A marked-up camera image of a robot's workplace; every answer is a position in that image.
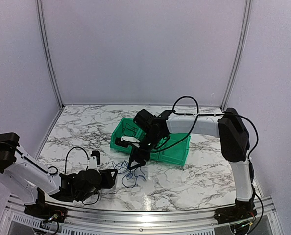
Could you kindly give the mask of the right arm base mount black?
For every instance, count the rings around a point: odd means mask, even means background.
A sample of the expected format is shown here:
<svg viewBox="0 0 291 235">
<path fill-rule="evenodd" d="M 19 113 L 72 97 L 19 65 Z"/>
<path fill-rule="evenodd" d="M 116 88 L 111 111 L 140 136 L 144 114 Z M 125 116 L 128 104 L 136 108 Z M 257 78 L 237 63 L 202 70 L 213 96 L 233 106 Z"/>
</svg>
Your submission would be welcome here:
<svg viewBox="0 0 291 235">
<path fill-rule="evenodd" d="M 256 215 L 255 207 L 246 208 L 245 206 L 237 207 L 234 205 L 215 209 L 213 218 L 218 224 L 224 224 L 254 218 Z"/>
</svg>

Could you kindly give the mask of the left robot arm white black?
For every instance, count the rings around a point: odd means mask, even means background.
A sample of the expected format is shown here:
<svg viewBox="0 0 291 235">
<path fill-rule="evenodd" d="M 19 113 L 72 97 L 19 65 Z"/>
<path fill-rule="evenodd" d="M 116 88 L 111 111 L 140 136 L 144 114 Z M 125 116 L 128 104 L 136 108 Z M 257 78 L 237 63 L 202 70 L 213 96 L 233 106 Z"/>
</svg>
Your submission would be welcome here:
<svg viewBox="0 0 291 235">
<path fill-rule="evenodd" d="M 111 189 L 117 170 L 99 170 L 100 152 L 87 156 L 89 165 L 78 173 L 63 174 L 54 166 L 44 166 L 29 155 L 13 132 L 0 134 L 0 182 L 15 193 L 40 218 L 49 216 L 44 194 L 62 202 L 83 202 L 101 189 Z"/>
</svg>

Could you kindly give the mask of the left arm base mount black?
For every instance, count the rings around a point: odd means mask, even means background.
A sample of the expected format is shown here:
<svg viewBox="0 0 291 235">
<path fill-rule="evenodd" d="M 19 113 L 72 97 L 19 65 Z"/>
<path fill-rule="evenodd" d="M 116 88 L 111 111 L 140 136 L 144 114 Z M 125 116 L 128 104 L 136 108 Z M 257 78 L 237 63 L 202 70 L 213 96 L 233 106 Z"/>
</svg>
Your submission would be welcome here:
<svg viewBox="0 0 291 235">
<path fill-rule="evenodd" d="M 65 207 L 59 207 L 54 205 L 46 205 L 45 207 L 40 207 L 38 205 L 28 205 L 25 207 L 24 213 L 39 219 L 49 221 L 51 217 L 55 214 L 58 215 L 53 221 L 63 223 L 67 215 L 67 209 Z"/>
</svg>

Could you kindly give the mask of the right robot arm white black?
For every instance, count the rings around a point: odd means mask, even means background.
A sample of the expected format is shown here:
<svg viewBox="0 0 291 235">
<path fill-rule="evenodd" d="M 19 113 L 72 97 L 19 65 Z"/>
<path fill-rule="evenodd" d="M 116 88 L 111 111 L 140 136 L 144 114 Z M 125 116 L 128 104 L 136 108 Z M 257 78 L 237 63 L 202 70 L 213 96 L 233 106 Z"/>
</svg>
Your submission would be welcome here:
<svg viewBox="0 0 291 235">
<path fill-rule="evenodd" d="M 158 116 L 142 109 L 133 122 L 145 132 L 145 136 L 141 140 L 127 136 L 120 138 L 132 147 L 128 168 L 146 165 L 161 139 L 171 134 L 217 137 L 220 139 L 222 156 L 229 162 L 235 181 L 236 199 L 231 214 L 235 219 L 242 219 L 250 212 L 255 197 L 249 132 L 243 123 L 244 119 L 234 108 L 228 108 L 222 114 L 185 114 L 165 110 Z"/>
</svg>

